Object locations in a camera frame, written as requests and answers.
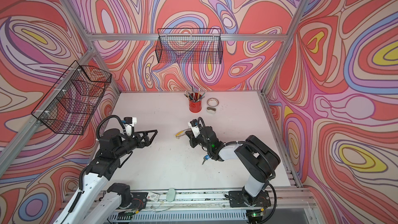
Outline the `silver metal keyring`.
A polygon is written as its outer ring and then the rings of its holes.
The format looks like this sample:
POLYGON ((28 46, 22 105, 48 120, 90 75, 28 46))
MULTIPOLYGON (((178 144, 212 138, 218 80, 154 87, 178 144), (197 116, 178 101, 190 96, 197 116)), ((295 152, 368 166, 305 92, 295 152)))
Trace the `silver metal keyring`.
POLYGON ((184 129, 182 131, 179 131, 176 135, 175 138, 176 139, 180 139, 182 136, 186 135, 186 132, 189 131, 190 129, 184 129))

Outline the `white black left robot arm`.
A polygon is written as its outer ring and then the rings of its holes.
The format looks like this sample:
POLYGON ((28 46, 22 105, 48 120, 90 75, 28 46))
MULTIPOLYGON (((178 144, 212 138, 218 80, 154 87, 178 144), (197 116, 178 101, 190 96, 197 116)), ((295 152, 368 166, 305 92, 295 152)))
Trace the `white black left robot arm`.
POLYGON ((108 184, 117 169, 123 166, 121 158, 130 157, 135 149, 152 144, 157 130, 135 131, 137 119, 110 115, 96 129, 99 150, 94 159, 80 172, 78 188, 56 224, 103 224, 118 208, 127 208, 133 198, 129 185, 114 183, 96 207, 94 200, 108 184))

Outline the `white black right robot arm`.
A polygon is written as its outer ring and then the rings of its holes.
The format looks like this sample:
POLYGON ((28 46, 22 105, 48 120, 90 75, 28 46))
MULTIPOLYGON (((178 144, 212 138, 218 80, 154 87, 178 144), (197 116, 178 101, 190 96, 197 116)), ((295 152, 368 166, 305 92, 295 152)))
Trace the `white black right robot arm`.
POLYGON ((249 178, 241 190, 229 191, 225 197, 230 207, 249 207, 247 223, 265 224, 275 213, 277 196, 271 180, 276 177, 276 169, 281 163, 279 155, 256 136, 244 141, 222 142, 211 126, 206 126, 199 117, 188 122, 185 135, 192 148, 201 146, 207 152, 204 162, 211 159, 224 162, 239 160, 249 173, 249 178))

